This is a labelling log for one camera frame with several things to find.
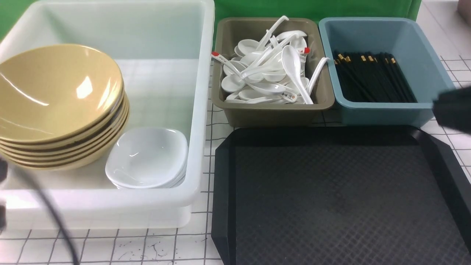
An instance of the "white dish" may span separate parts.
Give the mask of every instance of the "white dish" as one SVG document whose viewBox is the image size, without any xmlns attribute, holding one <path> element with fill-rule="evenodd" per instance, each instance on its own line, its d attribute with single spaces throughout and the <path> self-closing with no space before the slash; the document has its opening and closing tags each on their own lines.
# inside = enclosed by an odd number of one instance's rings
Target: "white dish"
<svg viewBox="0 0 471 265">
<path fill-rule="evenodd" d="M 105 172 L 120 187 L 167 188 L 182 176 L 187 155 L 187 139 L 181 132 L 160 127 L 134 128 L 113 146 Z"/>
</svg>

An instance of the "black cable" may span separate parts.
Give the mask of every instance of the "black cable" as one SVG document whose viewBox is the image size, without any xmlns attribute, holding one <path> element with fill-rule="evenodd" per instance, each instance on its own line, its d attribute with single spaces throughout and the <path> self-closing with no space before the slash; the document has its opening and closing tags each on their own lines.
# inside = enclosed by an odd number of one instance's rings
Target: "black cable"
<svg viewBox="0 0 471 265">
<path fill-rule="evenodd" d="M 65 242 L 67 243 L 67 247 L 69 248 L 70 255 L 72 256 L 73 265 L 79 265 L 80 263 L 79 263 L 77 251 L 75 250 L 74 245 L 72 241 L 70 240 L 69 232 L 64 228 L 64 223 L 62 222 L 61 217 L 52 206 L 51 201 L 48 199 L 47 195 L 44 193 L 41 186 L 25 170 L 18 168 L 17 166 L 13 166 L 12 170 L 15 171 L 16 177 L 19 177 L 23 182 L 25 182 L 27 185 L 32 187 L 38 193 L 38 196 L 46 205 L 49 213 L 52 215 L 52 217 L 54 218 L 54 221 L 59 227 L 59 233 L 62 233 L 62 235 L 64 236 Z"/>
</svg>

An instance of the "yellow bowl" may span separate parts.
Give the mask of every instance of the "yellow bowl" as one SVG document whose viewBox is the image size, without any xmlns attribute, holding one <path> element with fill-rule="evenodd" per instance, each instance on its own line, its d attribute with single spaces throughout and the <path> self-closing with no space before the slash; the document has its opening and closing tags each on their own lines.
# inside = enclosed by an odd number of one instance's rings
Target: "yellow bowl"
<svg viewBox="0 0 471 265">
<path fill-rule="evenodd" d="M 57 141 L 109 114 L 122 74 L 105 53 L 77 44 L 41 47 L 0 64 L 0 139 Z"/>
<path fill-rule="evenodd" d="M 129 102 L 127 99 L 123 101 L 122 107 L 118 113 L 115 115 L 115 119 L 110 121 L 107 126 L 103 128 L 102 131 L 97 132 L 91 139 L 86 141 L 77 142 L 76 145 L 65 149 L 59 149 L 52 152 L 36 152 L 34 150 L 30 152 L 24 151 L 26 154 L 17 154 L 9 149 L 0 145 L 0 151 L 5 154 L 5 156 L 11 157 L 12 159 L 18 159 L 21 161 L 27 162 L 46 162 L 46 161 L 57 161 L 66 159 L 69 157 L 77 156 L 93 147 L 98 145 L 103 139 L 113 134 L 117 128 L 120 128 L 124 122 L 125 117 L 129 111 Z"/>
<path fill-rule="evenodd" d="M 118 141 L 119 137 L 124 131 L 128 120 L 129 120 L 129 112 L 124 119 L 124 123 L 120 128 L 118 128 L 114 134 L 107 137 L 104 141 L 102 141 L 98 146 L 95 148 L 80 154 L 76 157 L 72 157 L 69 159 L 57 161 L 57 162 L 46 162 L 46 163 L 33 163 L 33 165 L 25 164 L 22 162 L 17 162 L 11 157 L 8 157 L 8 160 L 11 160 L 13 163 L 33 170 L 50 170 L 50 171 L 58 171 L 58 170 L 71 170 L 76 169 L 82 166 L 86 166 L 92 162 L 98 160 L 102 155 L 104 155 L 115 143 Z"/>
<path fill-rule="evenodd" d="M 109 123 L 112 123 L 113 120 L 116 120 L 117 115 L 119 114 L 119 111 L 125 102 L 125 97 L 126 93 L 123 91 L 122 95 L 120 96 L 118 106 L 113 108 L 113 110 L 108 115 L 106 115 L 103 120 L 99 121 L 97 124 L 86 129 L 85 131 L 71 136 L 70 138 L 42 144 L 16 144 L 0 140 L 0 147 L 6 151 L 21 155 L 31 155 L 32 152 L 38 152 L 41 154 L 44 153 L 44 155 L 56 155 L 58 151 L 60 152 L 64 149 L 79 146 L 81 143 L 87 142 L 94 138 L 97 134 L 100 134 L 100 132 L 106 129 Z"/>
</svg>

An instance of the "black object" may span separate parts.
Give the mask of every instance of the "black object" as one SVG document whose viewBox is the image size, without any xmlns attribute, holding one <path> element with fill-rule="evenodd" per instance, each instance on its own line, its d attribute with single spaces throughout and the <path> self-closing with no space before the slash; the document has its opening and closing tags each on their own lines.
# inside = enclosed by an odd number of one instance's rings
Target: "black object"
<svg viewBox="0 0 471 265">
<path fill-rule="evenodd" d="M 471 87 L 441 93 L 432 111 L 439 125 L 471 134 Z"/>
<path fill-rule="evenodd" d="M 6 172 L 8 170 L 8 163 L 5 160 L 2 160 L 0 158 L 0 174 L 5 173 L 4 176 L 5 178 L 7 177 Z M 20 178 L 21 181 L 26 183 L 28 186 L 30 186 L 33 190 L 37 192 L 38 197 L 41 199 L 41 201 L 45 204 L 46 208 L 48 209 L 49 213 L 51 214 L 52 218 L 56 222 L 59 232 L 63 235 L 65 239 L 65 243 L 67 245 L 67 248 L 69 249 L 70 255 L 72 256 L 72 262 L 73 265 L 79 265 L 79 256 L 77 255 L 76 248 L 74 247 L 74 244 L 72 243 L 72 240 L 70 239 L 69 232 L 67 229 L 64 227 L 64 223 L 62 221 L 62 218 L 60 217 L 59 213 L 54 209 L 51 201 L 48 199 L 46 193 L 44 193 L 43 189 L 41 186 L 34 180 L 34 178 L 26 172 L 24 169 L 18 168 L 17 166 L 11 167 L 11 170 L 15 172 L 15 176 Z M 2 231 L 6 227 L 6 207 L 5 205 L 0 205 L 0 231 Z"/>
<path fill-rule="evenodd" d="M 8 164 L 0 159 L 0 183 L 7 179 Z M 7 208 L 0 201 L 0 234 L 7 227 Z"/>
<path fill-rule="evenodd" d="M 239 129 L 216 150 L 225 265 L 471 264 L 471 186 L 411 126 Z"/>
<path fill-rule="evenodd" d="M 344 97 L 353 102 L 416 103 L 393 55 L 334 51 Z"/>
</svg>

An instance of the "white plastic bin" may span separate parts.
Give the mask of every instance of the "white plastic bin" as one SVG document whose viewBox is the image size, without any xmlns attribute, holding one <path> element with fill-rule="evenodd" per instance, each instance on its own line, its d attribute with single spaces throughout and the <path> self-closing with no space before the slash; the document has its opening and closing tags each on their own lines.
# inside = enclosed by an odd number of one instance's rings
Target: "white plastic bin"
<svg viewBox="0 0 471 265">
<path fill-rule="evenodd" d="M 121 67 L 130 99 L 127 129 L 164 126 L 188 139 L 186 177 L 171 189 L 117 190 L 105 175 L 107 155 L 77 170 L 34 172 L 69 228 L 173 228 L 189 222 L 202 173 L 213 23 L 212 0 L 42 0 L 0 44 L 0 62 L 57 43 L 109 54 Z M 9 228 L 54 227 L 34 192 L 14 175 L 8 175 L 0 199 L 7 202 Z"/>
</svg>

